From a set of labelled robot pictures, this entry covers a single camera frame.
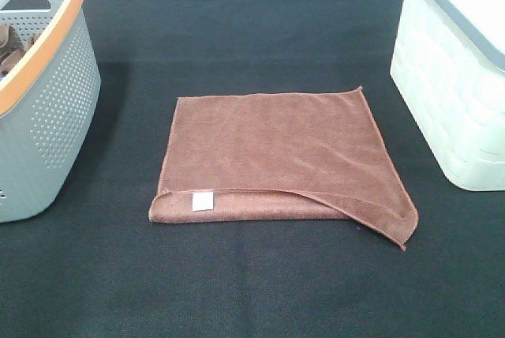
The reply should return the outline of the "brown microfibre towel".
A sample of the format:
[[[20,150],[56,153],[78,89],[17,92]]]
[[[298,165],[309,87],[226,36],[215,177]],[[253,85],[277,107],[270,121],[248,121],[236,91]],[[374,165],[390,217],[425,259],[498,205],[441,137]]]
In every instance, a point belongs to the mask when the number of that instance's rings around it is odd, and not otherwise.
[[[399,246],[418,224],[360,88],[179,98],[148,216],[351,219]]]

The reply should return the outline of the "black fabric table cloth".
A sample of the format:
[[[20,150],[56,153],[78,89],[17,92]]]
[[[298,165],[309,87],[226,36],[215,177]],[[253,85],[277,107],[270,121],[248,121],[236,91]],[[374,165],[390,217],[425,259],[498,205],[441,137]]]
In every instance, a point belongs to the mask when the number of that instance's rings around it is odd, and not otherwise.
[[[58,198],[1,226],[4,337],[501,337],[504,195],[447,181],[393,84],[402,0],[84,0],[102,87]],[[166,225],[179,96],[361,86],[419,212]]]

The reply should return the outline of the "grey perforated laundry basket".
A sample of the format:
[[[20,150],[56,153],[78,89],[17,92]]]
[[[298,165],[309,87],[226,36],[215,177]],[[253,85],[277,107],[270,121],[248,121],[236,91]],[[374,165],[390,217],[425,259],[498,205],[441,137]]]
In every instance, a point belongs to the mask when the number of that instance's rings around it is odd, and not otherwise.
[[[1,221],[33,217],[62,188],[91,124],[101,78],[84,0],[8,0],[1,22],[22,44],[1,80]]]

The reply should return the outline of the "white plastic storage bin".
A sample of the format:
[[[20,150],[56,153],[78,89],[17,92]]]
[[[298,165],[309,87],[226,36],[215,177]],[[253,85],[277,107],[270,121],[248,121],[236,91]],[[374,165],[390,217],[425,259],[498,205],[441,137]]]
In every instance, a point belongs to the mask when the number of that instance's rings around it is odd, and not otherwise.
[[[403,0],[391,77],[443,174],[504,188],[504,0]]]

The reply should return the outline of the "brown towels inside basket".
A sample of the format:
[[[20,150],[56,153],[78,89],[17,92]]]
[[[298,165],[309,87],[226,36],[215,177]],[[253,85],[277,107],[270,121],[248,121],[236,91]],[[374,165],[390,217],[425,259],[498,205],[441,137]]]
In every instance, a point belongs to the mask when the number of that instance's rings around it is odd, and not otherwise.
[[[22,43],[13,26],[1,25],[1,79],[7,76],[38,38],[39,35],[31,35],[25,43]]]

